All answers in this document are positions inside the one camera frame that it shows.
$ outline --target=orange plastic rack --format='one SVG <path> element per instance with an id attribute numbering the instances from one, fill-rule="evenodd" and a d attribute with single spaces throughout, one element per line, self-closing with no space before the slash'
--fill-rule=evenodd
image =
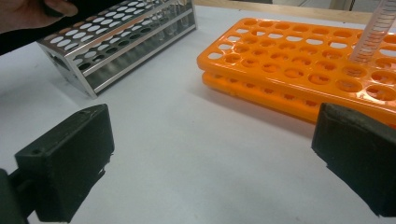
<path id="1" fill-rule="evenodd" d="M 368 64 L 348 56 L 362 30 L 242 19 L 197 59 L 209 87 L 316 121 L 321 103 L 396 127 L 396 35 Z"/>

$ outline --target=metal test tube rack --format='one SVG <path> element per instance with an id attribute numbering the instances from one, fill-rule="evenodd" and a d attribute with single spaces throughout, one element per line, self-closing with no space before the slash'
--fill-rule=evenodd
<path id="1" fill-rule="evenodd" d="M 192 0 L 127 0 L 37 42 L 66 80 L 96 98 L 195 22 Z"/>

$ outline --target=table surface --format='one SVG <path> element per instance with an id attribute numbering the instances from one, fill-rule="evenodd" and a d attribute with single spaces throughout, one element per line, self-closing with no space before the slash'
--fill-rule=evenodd
<path id="1" fill-rule="evenodd" d="M 74 112 L 108 104 L 116 149 L 73 224 L 395 223 L 376 217 L 311 149 L 314 124 L 202 84 L 196 57 L 242 18 L 362 28 L 196 7 L 198 30 L 91 99 L 34 43 L 0 57 L 0 167 Z M 39 223 L 35 214 L 31 223 Z"/>

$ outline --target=hand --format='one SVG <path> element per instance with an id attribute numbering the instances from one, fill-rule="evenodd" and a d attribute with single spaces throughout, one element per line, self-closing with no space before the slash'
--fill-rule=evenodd
<path id="1" fill-rule="evenodd" d="M 0 0 L 0 34 L 20 29 L 39 28 L 51 25 L 61 18 L 45 14 L 43 1 L 48 7 L 64 14 L 75 16 L 78 9 L 65 0 Z"/>

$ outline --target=stacked rack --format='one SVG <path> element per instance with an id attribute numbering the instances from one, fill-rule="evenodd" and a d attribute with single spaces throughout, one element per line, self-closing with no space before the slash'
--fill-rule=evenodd
<path id="1" fill-rule="evenodd" d="M 196 28 L 192 0 L 128 0 L 38 44 L 61 74 L 92 98 Z"/>
<path id="2" fill-rule="evenodd" d="M 396 128 L 396 35 L 370 62 L 348 57 L 362 30 L 243 19 L 198 57 L 206 85 L 316 121 L 321 103 L 354 108 Z"/>

